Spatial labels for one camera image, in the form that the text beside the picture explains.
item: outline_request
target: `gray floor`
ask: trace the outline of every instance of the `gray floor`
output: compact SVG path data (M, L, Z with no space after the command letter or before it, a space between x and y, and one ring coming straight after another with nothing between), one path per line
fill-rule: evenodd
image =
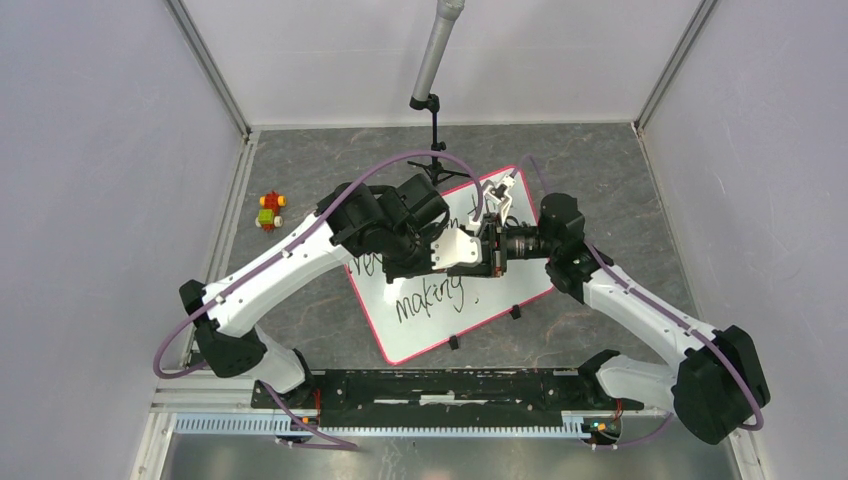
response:
M681 273L645 160L625 124L443 127L448 151L478 175L518 161L542 160L556 191L577 197L586 231L635 280L692 314ZM426 127L262 132L239 218L229 271L278 242L339 183L392 154L427 148ZM417 170L405 164L378 174L372 184L398 185ZM527 172L535 201L541 184ZM461 182L449 181L445 189ZM288 197L286 225L272 233L254 226L259 196ZM274 339L302 351L313 368L386 368L350 283L341 268L310 283L274 308L260 325ZM612 348L641 360L658 357L636 337L570 297L549 294L523 308L523 317L494 320L400 368L462 366L576 366Z
M622 441L656 427L654 419L624 422ZM540 438L351 438L362 451L289 450L273 438L177 435L163 479L374 480L731 480L740 478L727 442L699 442L675 422L653 442L592 452L577 440Z

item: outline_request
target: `green block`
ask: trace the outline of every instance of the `green block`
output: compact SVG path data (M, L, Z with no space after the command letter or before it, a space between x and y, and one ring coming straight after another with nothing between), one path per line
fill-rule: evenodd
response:
M259 210L259 224L260 225L273 225L274 224L274 211L270 208L263 208Z

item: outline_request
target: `gray speckled floor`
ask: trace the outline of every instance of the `gray speckled floor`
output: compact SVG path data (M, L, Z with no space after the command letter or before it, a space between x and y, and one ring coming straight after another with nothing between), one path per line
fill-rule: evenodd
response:
M551 188L577 197L586 231L636 281L693 313L680 262L671 244L657 193L636 137L625 124L441 127L448 151L478 175L512 164L524 153L542 160ZM427 148L429 127L266 131L259 137L247 194L230 256L230 272L278 242L339 183L392 154ZM398 185L418 170L398 164L369 183ZM539 180L527 172L533 198ZM448 189L461 180L440 186ZM272 233L254 226L259 196L288 197L286 225ZM577 366L612 348L640 360L657 360L646 345L606 316L549 294L400 368ZM281 344L298 348L312 368L386 368L341 268L308 284L260 322Z

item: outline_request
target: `whiteboard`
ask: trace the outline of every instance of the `whiteboard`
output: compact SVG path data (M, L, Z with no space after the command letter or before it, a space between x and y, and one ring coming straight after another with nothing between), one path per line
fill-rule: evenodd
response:
M482 177L495 182L514 167ZM536 224L536 210L524 172L512 188L510 215L519 222ZM473 184L443 194L454 220L464 224L477 203ZM512 309L551 291L545 273L547 259L509 262L500 278L448 277L444 273L386 283L379 255L363 255L347 265L348 276L359 304L374 331L377 344L391 365L401 364L446 343Z

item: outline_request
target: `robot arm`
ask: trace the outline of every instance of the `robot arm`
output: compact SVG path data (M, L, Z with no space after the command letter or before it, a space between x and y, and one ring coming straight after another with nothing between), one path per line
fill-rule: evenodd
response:
M737 327L722 332L689 318L633 282L612 259L584 243L585 219L574 198L547 195L538 227L505 225L511 180L507 176L498 184L485 184L484 195L499 208L460 228L447 227L447 204L421 174L397 188L360 185L300 248L288 253L286 245L317 221L347 187L341 185L319 202L318 213L241 270L206 286L189 282L181 288L189 313L216 302L195 322L201 353L220 377L247 374L288 392L306 379L306 364L255 325L324 272L356 256L379 253L390 283L435 272L494 278L506 273L509 261L548 258L546 272L558 290L619 322L665 363L639 362L609 350L599 353L578 369L599 398L628 398L674 412L696 436L718 443L752 409L706 341L731 360L760 406L769 401L750 337ZM266 264L270 266L256 273ZM687 328L671 322L669 314L685 319ZM693 336L695 331L703 340Z

